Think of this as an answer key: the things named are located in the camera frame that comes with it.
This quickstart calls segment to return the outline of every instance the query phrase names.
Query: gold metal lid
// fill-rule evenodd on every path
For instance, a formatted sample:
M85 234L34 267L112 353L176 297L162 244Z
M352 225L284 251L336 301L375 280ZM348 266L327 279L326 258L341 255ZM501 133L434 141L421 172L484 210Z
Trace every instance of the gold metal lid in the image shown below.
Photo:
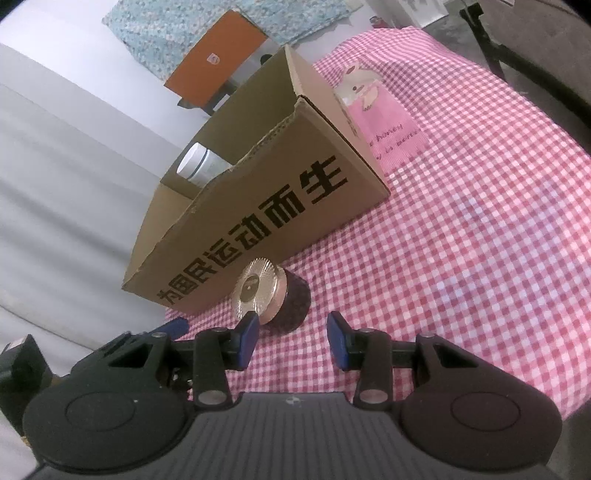
M287 292L287 279L281 267L266 258L256 258L242 271L232 292L232 313L240 320L255 312L262 325L277 314Z

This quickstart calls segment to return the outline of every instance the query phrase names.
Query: open cardboard box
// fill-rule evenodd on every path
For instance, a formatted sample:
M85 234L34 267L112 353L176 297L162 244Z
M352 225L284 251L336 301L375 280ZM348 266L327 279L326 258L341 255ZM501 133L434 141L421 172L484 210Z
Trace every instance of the open cardboard box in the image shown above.
M176 173L195 142L233 165L203 190ZM284 47L160 181L123 289L199 312L229 294L252 259L284 261L388 195L376 159L330 85Z

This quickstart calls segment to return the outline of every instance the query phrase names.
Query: blue patterned pillow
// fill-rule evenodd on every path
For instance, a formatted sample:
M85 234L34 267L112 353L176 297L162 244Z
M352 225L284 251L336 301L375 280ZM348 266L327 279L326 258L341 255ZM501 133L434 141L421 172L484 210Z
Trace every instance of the blue patterned pillow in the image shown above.
M347 17L345 0L119 0L103 23L149 71L166 81L205 32L230 9L277 43Z

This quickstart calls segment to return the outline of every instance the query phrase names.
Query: white cylindrical container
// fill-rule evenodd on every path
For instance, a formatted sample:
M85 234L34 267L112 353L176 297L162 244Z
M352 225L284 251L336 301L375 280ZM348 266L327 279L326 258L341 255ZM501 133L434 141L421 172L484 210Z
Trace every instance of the white cylindrical container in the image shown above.
M222 157L203 145L195 143L181 160L177 173L203 188L209 181L231 166Z

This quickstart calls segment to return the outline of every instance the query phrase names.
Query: orange box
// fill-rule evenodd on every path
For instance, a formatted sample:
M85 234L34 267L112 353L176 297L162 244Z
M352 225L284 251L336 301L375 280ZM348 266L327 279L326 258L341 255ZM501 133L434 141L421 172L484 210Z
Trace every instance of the orange box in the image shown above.
M185 56L164 86L203 108L266 39L241 14L229 10Z

